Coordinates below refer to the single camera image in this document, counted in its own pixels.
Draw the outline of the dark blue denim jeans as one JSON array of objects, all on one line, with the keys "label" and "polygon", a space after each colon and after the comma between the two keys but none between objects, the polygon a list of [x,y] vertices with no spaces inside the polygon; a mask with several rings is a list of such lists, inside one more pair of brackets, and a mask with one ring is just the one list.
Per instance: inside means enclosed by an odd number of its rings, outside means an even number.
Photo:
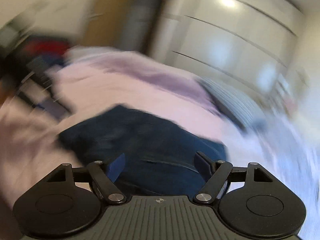
[{"label": "dark blue denim jeans", "polygon": [[227,159],[223,144],[123,105],[64,130],[58,138],[83,165],[125,154],[126,164],[115,184],[129,194],[193,197],[204,185],[194,167],[195,153]]}]

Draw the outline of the blue folded garment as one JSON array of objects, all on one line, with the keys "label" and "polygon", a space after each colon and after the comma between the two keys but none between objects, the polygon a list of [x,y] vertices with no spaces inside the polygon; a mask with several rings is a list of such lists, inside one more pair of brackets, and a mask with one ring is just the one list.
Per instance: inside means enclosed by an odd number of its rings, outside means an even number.
[{"label": "blue folded garment", "polygon": [[59,55],[41,54],[33,57],[32,60],[44,62],[48,67],[59,66],[64,68],[66,66],[65,59]]}]

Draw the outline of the red folded garment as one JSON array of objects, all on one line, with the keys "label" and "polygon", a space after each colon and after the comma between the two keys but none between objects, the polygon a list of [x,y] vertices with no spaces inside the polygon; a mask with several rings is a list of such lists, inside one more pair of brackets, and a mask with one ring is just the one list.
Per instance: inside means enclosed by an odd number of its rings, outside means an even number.
[{"label": "red folded garment", "polygon": [[62,56],[71,45],[57,40],[31,40],[25,46],[25,51],[32,55],[52,54]]}]

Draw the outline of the lilac blanket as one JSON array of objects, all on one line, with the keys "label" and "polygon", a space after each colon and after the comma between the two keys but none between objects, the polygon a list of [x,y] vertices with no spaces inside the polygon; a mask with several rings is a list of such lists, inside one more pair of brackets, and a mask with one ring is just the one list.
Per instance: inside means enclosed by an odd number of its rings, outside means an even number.
[{"label": "lilac blanket", "polygon": [[96,63],[109,73],[130,76],[187,98],[211,113],[219,113],[208,93],[198,83],[197,75],[159,63],[137,51],[79,46],[69,49],[65,59],[68,63]]}]

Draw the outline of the grey checked cushion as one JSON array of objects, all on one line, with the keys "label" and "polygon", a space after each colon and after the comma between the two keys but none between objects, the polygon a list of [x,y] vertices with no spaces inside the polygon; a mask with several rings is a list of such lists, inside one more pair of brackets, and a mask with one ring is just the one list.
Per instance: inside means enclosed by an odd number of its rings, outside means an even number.
[{"label": "grey checked cushion", "polygon": [[265,113],[247,94],[207,77],[198,78],[197,82],[209,94],[217,109],[241,130],[265,128]]}]

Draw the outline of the pink grey bedspread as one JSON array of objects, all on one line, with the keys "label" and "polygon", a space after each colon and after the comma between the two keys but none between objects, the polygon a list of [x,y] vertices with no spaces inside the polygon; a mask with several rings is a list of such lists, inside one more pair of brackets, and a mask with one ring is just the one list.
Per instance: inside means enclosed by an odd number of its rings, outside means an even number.
[{"label": "pink grey bedspread", "polygon": [[1,197],[7,206],[61,163],[79,166],[57,135],[86,119],[123,104],[168,119],[194,135],[225,145],[235,166],[256,161],[306,205],[302,239],[319,239],[319,144],[308,143],[284,115],[265,112],[261,130],[239,129],[221,113],[130,76],[109,73],[96,63],[73,63],[54,69],[57,90],[74,114],[56,122],[18,98],[1,107]]}]

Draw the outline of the wooden bedroom door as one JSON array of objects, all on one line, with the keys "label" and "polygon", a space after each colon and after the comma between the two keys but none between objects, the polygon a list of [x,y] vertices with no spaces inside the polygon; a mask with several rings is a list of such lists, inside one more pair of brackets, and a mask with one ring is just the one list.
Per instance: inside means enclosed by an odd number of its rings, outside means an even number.
[{"label": "wooden bedroom door", "polygon": [[114,46],[133,0],[94,0],[80,44]]}]

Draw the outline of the cream wardrobe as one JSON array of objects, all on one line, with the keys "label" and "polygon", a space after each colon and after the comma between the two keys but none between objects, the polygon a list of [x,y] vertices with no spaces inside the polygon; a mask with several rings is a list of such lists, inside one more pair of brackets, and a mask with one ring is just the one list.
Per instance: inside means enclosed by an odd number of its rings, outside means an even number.
[{"label": "cream wardrobe", "polygon": [[149,54],[265,97],[289,68],[303,20],[287,0],[166,0]]}]

